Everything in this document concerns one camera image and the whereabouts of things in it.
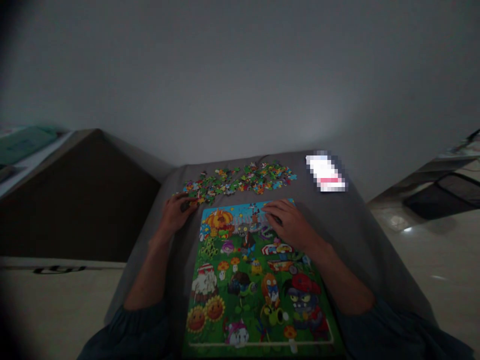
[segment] white floor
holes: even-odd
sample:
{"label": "white floor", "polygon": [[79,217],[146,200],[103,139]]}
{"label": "white floor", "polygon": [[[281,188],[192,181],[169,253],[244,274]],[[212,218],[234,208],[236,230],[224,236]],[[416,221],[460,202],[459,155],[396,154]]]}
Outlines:
{"label": "white floor", "polygon": [[[458,172],[480,181],[480,172]],[[384,194],[368,206],[430,301],[440,328],[480,352],[480,210],[425,221],[402,207],[398,195]]]}
{"label": "white floor", "polygon": [[8,313],[27,359],[76,359],[103,320],[123,269],[39,275],[0,272]]}
{"label": "white floor", "polygon": [[[480,210],[425,222],[388,194],[369,207],[429,299],[440,327],[480,351]],[[103,326],[121,274],[122,269],[0,272],[23,348],[33,359],[75,359]]]}

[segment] green object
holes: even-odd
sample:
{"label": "green object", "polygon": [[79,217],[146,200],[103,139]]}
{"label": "green object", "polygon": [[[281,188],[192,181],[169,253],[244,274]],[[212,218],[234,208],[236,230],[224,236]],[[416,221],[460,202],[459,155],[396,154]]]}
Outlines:
{"label": "green object", "polygon": [[285,243],[274,243],[278,235],[272,229],[270,237],[261,237],[265,204],[203,211],[202,223],[216,231],[198,242],[184,358],[344,354],[325,287],[311,260]]}
{"label": "green object", "polygon": [[19,126],[0,132],[0,164],[13,165],[55,141],[53,129]]}

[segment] person's right hand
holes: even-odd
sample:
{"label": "person's right hand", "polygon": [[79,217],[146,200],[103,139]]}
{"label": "person's right hand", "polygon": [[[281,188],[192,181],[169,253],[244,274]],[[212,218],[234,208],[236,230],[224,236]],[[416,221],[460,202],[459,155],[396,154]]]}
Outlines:
{"label": "person's right hand", "polygon": [[[278,236],[295,250],[308,254],[323,242],[303,214],[287,199],[269,202],[262,211],[267,213],[266,218]],[[272,215],[279,218],[281,224]]]}

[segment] gray cloth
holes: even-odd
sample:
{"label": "gray cloth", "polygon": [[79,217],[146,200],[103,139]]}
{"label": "gray cloth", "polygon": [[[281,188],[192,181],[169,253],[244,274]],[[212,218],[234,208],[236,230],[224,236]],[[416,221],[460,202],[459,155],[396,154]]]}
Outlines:
{"label": "gray cloth", "polygon": [[[312,151],[301,151],[185,165],[172,172],[163,183],[128,259],[105,316],[105,323],[112,320],[132,287],[147,253],[147,243],[160,223],[164,202],[173,193],[182,191],[184,182],[197,180],[203,170],[213,175],[219,168],[243,168],[250,162],[259,164],[279,160],[297,174],[297,180],[292,181],[290,186],[267,190],[263,195],[252,191],[237,191],[231,196],[219,195],[212,206],[201,205],[196,214],[191,216],[175,235],[170,249],[166,284],[173,349],[180,349],[182,346],[203,210],[282,198],[295,200],[298,209],[313,228],[333,245],[338,256],[372,291],[382,296],[394,309],[416,313],[436,325],[430,303],[352,182],[349,181],[347,192],[317,192],[305,162],[305,156],[311,154]],[[242,171],[236,174],[234,179],[241,175]]]}

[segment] white wall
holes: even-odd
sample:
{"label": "white wall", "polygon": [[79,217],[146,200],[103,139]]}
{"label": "white wall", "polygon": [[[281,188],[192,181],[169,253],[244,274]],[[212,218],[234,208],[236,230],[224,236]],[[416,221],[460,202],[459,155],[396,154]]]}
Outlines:
{"label": "white wall", "polygon": [[480,127],[474,1],[32,3],[0,119],[101,128],[159,177],[330,149],[368,200]]}

